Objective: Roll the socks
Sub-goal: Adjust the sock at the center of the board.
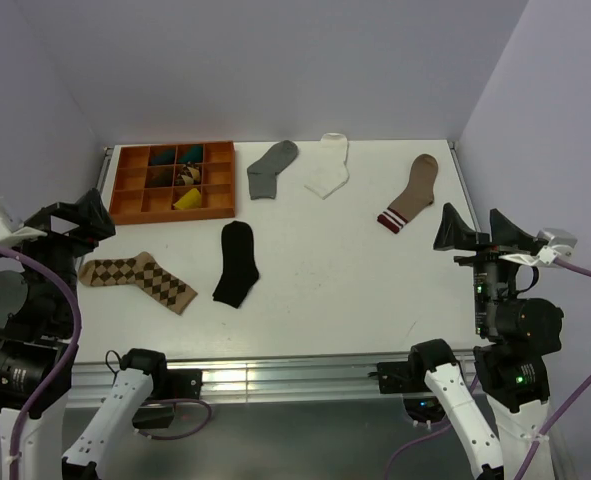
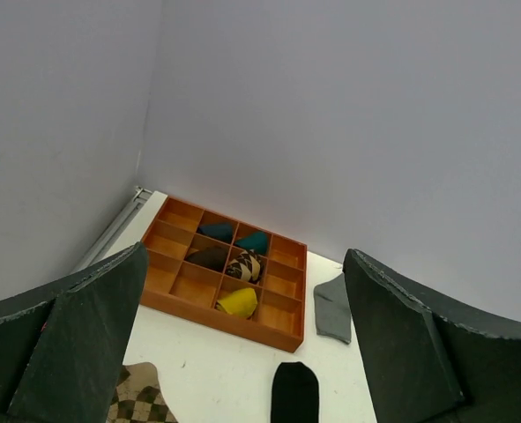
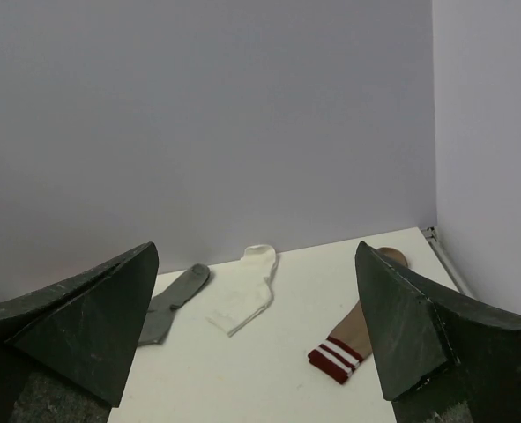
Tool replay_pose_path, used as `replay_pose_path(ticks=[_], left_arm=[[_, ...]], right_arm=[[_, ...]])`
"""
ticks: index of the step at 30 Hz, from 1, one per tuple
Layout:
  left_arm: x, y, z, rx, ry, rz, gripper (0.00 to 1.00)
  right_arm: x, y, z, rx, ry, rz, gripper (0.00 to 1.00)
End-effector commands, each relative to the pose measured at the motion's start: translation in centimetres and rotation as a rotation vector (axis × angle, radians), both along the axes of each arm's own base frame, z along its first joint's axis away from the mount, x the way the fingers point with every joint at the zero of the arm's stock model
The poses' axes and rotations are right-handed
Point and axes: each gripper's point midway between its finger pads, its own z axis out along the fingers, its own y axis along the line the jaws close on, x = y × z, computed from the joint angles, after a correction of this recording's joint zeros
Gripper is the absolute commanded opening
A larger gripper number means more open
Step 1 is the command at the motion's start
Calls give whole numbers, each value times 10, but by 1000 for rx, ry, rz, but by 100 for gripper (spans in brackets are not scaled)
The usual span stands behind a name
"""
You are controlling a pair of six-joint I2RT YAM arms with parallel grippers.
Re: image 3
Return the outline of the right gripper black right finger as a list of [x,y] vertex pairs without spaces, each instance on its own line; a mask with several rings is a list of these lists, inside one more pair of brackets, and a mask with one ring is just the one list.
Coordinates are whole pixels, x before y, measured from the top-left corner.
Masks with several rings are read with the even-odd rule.
[[521,422],[521,315],[365,242],[355,268],[383,397],[398,422]]

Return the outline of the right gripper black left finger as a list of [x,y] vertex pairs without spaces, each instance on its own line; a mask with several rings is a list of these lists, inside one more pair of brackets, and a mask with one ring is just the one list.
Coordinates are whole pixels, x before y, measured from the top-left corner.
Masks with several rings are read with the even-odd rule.
[[0,422],[106,422],[121,403],[159,267],[147,242],[0,302]]

